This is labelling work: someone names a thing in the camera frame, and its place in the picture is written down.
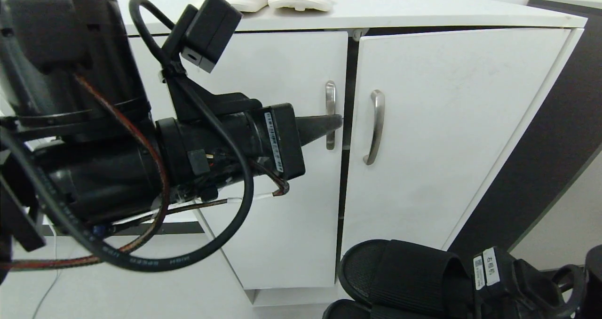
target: label sticker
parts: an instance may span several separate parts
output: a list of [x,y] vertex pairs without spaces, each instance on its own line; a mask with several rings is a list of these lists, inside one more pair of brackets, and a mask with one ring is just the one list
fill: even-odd
[[481,255],[473,259],[473,266],[475,267],[475,288],[482,289],[485,285],[485,274],[483,272],[483,257]]
[[497,270],[497,261],[495,261],[495,251],[493,248],[488,248],[483,251],[483,262],[485,276],[487,278],[487,286],[499,282],[499,272]]
[[274,154],[274,162],[278,172],[284,173],[284,166],[282,166],[282,159],[280,158],[280,149],[278,148],[278,140],[276,139],[276,129],[274,128],[274,121],[271,119],[271,113],[266,112],[265,124],[267,125],[267,133],[269,134],[269,142],[271,143],[271,151]]

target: metal handle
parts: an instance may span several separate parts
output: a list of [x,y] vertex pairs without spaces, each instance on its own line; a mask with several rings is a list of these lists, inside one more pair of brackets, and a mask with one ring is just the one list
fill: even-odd
[[[337,113],[337,86],[334,81],[330,80],[326,83],[326,114],[333,115]],[[335,149],[335,132],[329,132],[326,135],[326,149]]]
[[370,145],[370,154],[364,156],[366,165],[372,165],[378,156],[380,139],[382,138],[382,128],[385,124],[385,94],[380,90],[372,91],[370,98],[374,102],[374,132],[372,133],[372,145]]

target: black slipper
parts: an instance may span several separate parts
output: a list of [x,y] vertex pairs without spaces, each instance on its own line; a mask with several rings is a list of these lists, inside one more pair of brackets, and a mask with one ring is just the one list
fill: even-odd
[[326,311],[322,319],[435,319],[417,313],[408,313],[402,310],[387,308],[385,306],[366,306],[349,299],[342,299],[333,302]]
[[457,255],[399,240],[368,240],[341,260],[341,286],[368,308],[383,305],[431,317],[465,317],[471,278]]

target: robotic arm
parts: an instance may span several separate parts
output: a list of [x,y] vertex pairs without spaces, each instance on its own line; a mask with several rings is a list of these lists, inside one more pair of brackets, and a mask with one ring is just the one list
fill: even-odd
[[[164,45],[148,32],[141,6],[171,30]],[[148,0],[131,0],[129,10],[163,68],[177,118],[152,122],[116,0],[0,0],[0,84],[15,111],[0,120],[0,281],[11,268],[103,261],[155,272],[196,263],[245,220],[253,176],[268,175],[273,195],[286,194],[287,181],[305,174],[301,146],[342,126],[340,115],[296,117],[290,104],[264,107],[241,93],[214,95],[187,77],[181,58],[211,72],[234,34],[242,14],[226,1],[189,5],[176,23]],[[24,145],[45,137],[56,140],[34,151]],[[239,212],[205,247],[172,259],[129,254],[174,212],[168,205],[223,204],[219,189],[241,181]],[[105,237],[152,218],[115,224],[153,210],[155,199],[161,206],[146,233],[121,250],[105,244]],[[42,214],[94,256],[12,261],[11,237],[28,251],[44,246]]]

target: white cabinet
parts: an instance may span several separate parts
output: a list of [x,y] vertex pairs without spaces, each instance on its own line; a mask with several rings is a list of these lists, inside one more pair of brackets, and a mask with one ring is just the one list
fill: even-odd
[[[174,117],[158,80],[159,65],[141,40],[131,44],[154,119]],[[235,34],[211,74],[183,63],[189,78],[213,94],[243,92],[263,105],[291,103],[297,117],[326,114],[325,86],[333,81],[342,115],[347,45],[346,32]],[[325,139],[303,147],[307,173],[290,181],[287,195],[254,201],[241,229],[223,247],[245,289],[334,285],[342,130],[335,134],[333,150],[326,149]],[[255,179],[256,195],[275,190],[269,178]],[[241,183],[228,186],[220,198],[241,197],[242,191]],[[202,210],[205,230],[219,235],[238,206]]]
[[[352,118],[349,162],[342,130],[334,150],[325,139],[304,147],[307,173],[290,182],[288,195],[253,202],[223,247],[223,263],[242,287],[260,289],[247,292],[255,305],[335,300],[337,235],[343,254],[374,238],[447,249],[545,99],[586,21],[491,0],[335,2],[331,12],[263,8],[245,15],[211,74],[184,62],[189,77],[214,94],[292,103],[297,116],[325,113],[330,80],[337,86],[337,113],[344,114],[346,86],[355,92],[346,104],[353,107],[345,116]],[[152,32],[166,32],[148,22]],[[367,30],[370,36],[361,37]],[[153,117],[174,117],[159,64],[142,40],[133,37],[131,45]],[[375,90],[382,94],[379,104],[384,97],[385,114],[378,155],[367,165]],[[349,165],[347,176],[342,164]],[[341,179],[347,188],[337,233]],[[274,190],[269,179],[256,178],[256,194]],[[240,185],[220,191],[220,197],[241,194]],[[218,235],[237,209],[204,209],[199,218],[209,236]]]
[[[445,249],[569,33],[508,28],[362,38],[342,252],[369,239]],[[385,97],[385,115],[378,155],[367,165],[374,90]]]

